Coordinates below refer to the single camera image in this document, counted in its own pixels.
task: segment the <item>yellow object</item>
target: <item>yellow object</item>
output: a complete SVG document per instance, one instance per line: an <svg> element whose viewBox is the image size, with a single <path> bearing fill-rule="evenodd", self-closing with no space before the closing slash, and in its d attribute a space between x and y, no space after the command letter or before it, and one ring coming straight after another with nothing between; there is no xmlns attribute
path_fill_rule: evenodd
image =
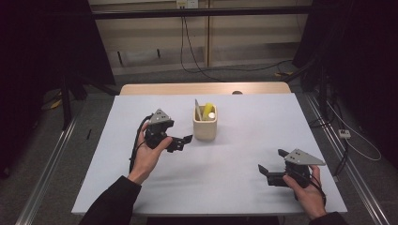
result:
<svg viewBox="0 0 398 225"><path fill-rule="evenodd" d="M205 108L203 109L203 115L202 115L202 118L204 121L208 121L208 114L211 113L212 109L213 109L213 104L206 103Z"/></svg>

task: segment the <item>person's right hand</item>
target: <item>person's right hand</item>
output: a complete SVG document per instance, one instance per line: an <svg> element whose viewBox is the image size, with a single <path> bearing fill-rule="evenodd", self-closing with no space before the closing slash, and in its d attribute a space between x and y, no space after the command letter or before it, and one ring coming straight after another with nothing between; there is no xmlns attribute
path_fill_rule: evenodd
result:
<svg viewBox="0 0 398 225"><path fill-rule="evenodd" d="M312 181L320 186L321 184L318 184L318 181L321 182L319 168L317 166L310 166L310 168L313 171ZM285 175L283 180L295 191L301 207L304 209L310 220L322 217L327 213L322 195L318 189L312 185L302 188L295 179L288 175Z"/></svg>

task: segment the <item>person's left hand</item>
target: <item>person's left hand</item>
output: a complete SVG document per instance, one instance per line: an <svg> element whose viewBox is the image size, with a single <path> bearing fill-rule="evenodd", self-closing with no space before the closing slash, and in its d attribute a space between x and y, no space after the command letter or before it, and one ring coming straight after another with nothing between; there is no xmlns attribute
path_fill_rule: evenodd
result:
<svg viewBox="0 0 398 225"><path fill-rule="evenodd" d="M146 145L144 138L144 131L148 123L145 123L141 128L140 135L138 136L138 149L137 156L134 161L134 166L127 177L129 180L137 185L142 185L143 182L148 178L149 174L153 171L156 164L158 163L161 152L169 146L173 138L167 137L159 143L159 145L151 149Z"/></svg>

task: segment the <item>cup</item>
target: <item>cup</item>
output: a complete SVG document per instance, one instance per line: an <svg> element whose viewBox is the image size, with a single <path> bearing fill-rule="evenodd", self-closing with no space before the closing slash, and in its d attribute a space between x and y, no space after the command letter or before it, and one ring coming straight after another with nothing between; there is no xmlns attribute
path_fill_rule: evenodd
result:
<svg viewBox="0 0 398 225"><path fill-rule="evenodd" d="M203 112L205 106L199 106L199 108L200 111ZM199 115L196 109L193 109L193 137L195 137L195 139L201 141L212 141L216 138L217 121L219 116L215 105L212 106L210 113L211 115L209 116L209 120L201 121L199 120Z"/></svg>

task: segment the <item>gray carpet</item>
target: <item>gray carpet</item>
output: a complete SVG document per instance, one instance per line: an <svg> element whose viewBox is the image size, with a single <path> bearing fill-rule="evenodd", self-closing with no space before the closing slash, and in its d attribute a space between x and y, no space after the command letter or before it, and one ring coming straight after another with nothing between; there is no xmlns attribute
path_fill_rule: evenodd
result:
<svg viewBox="0 0 398 225"><path fill-rule="evenodd" d="M232 68L253 69L265 66L236 66ZM229 70L207 71L207 76L215 77L226 82L272 82L280 78L275 77L275 71L291 71L295 68L290 63L283 63L270 69L252 72ZM187 73L183 70L166 71L133 76L116 77L117 86L120 89L125 83L197 83L213 82L200 73ZM299 81L290 83L293 92L296 93L298 102L308 121L315 119L306 94L299 88ZM100 134L106 123L106 118L112 108L113 97L102 94L93 87L86 87L89 96L84 102L72 101L75 109L81 109L76 127L70 137L69 143L50 181L41 205L36 213L33 224L77 224L80 216L73 215L70 211L80 190L81 183L96 150ZM343 108L344 120L353 128L359 125ZM30 138L23 155L11 168L9 179L0 181L0 224L15 224L32 192L39 176L46 165L46 161L54 150L62 128L62 108L43 112L38 127ZM314 137L326 159L329 169L334 172L339 159L332 150L322 128L312 129ZM355 137L351 139L353 145L362 151L372 154L373 150L364 140ZM366 180L372 192L380 202L390 224L398 224L398 176L397 170L387 160L373 162L351 151L351 159L355 162L361 175ZM344 198L348 213L344 214L350 224L374 224L360 196L354 189L345 171L340 176L337 186ZM284 224L307 224L308 219L304 215L286 216Z"/></svg>

